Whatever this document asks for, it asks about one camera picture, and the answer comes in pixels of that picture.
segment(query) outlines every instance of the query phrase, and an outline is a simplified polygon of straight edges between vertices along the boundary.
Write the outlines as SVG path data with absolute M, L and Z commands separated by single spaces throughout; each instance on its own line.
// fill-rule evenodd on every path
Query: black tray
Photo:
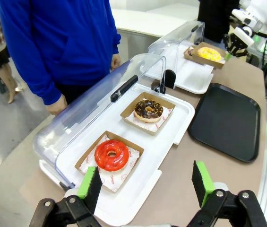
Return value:
M 260 107 L 221 84 L 210 84 L 189 126 L 192 137 L 243 162 L 257 158 Z

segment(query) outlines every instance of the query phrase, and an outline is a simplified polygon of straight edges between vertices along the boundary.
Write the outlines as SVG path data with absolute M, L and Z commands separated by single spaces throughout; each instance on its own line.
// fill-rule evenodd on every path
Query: hand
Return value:
M 61 97 L 58 99 L 57 102 L 47 105 L 46 109 L 53 115 L 58 115 L 62 110 L 64 110 L 67 107 L 67 102 L 64 95 L 61 95 Z
M 116 53 L 112 56 L 111 67 L 110 67 L 111 71 L 115 70 L 120 65 L 121 65 L 121 58 L 120 55 Z

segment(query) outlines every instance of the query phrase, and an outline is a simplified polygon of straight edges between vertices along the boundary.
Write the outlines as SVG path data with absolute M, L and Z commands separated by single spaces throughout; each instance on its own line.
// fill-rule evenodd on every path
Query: chocolate glazed donut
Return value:
M 156 101 L 142 100 L 135 106 L 136 117 L 144 122 L 156 122 L 161 119 L 163 107 Z

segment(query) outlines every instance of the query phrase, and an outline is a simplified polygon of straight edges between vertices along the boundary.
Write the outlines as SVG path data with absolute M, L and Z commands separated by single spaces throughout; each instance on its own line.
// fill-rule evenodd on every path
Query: strawberry glazed donut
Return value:
M 122 169 L 128 162 L 128 147 L 118 140 L 107 140 L 95 149 L 95 162 L 108 172 Z

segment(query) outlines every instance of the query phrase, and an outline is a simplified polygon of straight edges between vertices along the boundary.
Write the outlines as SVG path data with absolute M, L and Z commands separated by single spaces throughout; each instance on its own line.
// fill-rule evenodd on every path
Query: blue hoodie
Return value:
M 0 19 L 16 68 L 45 105 L 55 83 L 91 86 L 118 53 L 109 0 L 0 0 Z

